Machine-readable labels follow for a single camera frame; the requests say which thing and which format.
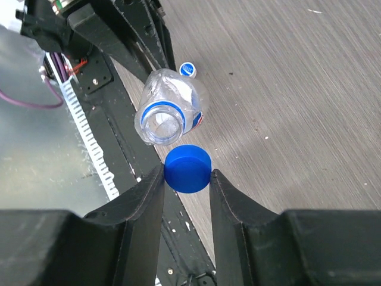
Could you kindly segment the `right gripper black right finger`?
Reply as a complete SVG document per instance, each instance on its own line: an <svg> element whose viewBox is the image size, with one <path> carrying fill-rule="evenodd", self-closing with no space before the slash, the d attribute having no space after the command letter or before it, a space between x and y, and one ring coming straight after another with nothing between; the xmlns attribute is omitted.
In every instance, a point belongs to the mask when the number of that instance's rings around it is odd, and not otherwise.
<svg viewBox="0 0 381 286"><path fill-rule="evenodd" d="M380 212L276 214L219 170L210 179L218 285L379 285Z"/></svg>

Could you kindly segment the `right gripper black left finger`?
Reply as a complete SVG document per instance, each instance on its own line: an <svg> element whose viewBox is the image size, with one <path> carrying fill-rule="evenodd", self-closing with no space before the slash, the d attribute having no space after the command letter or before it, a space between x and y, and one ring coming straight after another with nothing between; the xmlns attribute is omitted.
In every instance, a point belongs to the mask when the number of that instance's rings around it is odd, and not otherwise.
<svg viewBox="0 0 381 286"><path fill-rule="evenodd" d="M68 210L1 211L2 285L154 285L164 166L80 217Z"/></svg>

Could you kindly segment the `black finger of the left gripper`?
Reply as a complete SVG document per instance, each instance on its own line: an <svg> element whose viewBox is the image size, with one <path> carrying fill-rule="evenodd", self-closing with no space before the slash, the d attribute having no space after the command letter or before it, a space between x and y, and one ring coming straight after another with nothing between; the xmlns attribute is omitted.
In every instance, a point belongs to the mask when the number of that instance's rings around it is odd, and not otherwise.
<svg viewBox="0 0 381 286"><path fill-rule="evenodd" d="M172 42L159 1L114 1L134 39L155 69L176 69Z"/></svg>
<svg viewBox="0 0 381 286"><path fill-rule="evenodd" d="M149 63L134 40L132 30L112 2L88 2L67 17L70 27L141 82L149 76Z"/></svg>

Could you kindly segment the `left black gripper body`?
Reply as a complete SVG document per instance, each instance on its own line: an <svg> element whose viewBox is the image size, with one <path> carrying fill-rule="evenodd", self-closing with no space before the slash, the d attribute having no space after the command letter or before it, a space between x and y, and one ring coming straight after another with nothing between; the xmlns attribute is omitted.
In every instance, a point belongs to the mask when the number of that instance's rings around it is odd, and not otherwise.
<svg viewBox="0 0 381 286"><path fill-rule="evenodd" d="M92 51L92 44L56 15L49 1L24 1L23 7L16 9L16 19L21 21L20 34L34 39L46 52L87 57Z"/></svg>

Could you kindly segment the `blue white bottle cap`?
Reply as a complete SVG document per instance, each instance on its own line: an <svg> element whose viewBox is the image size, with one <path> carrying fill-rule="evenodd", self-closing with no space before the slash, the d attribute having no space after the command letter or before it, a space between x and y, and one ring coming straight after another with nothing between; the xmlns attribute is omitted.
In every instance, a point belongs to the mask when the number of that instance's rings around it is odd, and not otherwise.
<svg viewBox="0 0 381 286"><path fill-rule="evenodd" d="M196 78L197 70L193 63L191 62L184 62L179 67L179 73L182 76L190 77L190 78Z"/></svg>

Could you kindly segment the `blue label water bottle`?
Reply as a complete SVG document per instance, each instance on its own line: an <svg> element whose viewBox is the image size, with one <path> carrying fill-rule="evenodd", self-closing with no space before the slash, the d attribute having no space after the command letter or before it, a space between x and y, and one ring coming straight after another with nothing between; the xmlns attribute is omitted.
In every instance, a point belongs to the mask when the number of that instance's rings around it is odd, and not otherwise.
<svg viewBox="0 0 381 286"><path fill-rule="evenodd" d="M140 97L135 129L148 145L171 145L202 123L209 103L199 80L170 69L153 71Z"/></svg>

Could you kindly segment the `dark blue bottle cap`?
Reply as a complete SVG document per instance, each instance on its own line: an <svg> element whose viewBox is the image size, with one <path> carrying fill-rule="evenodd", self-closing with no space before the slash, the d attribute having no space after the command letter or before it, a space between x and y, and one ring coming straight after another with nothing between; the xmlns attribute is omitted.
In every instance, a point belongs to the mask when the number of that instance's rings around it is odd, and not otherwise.
<svg viewBox="0 0 381 286"><path fill-rule="evenodd" d="M172 149L165 158L165 181L177 192L193 194L210 183L211 167L211 158L203 148L180 145Z"/></svg>

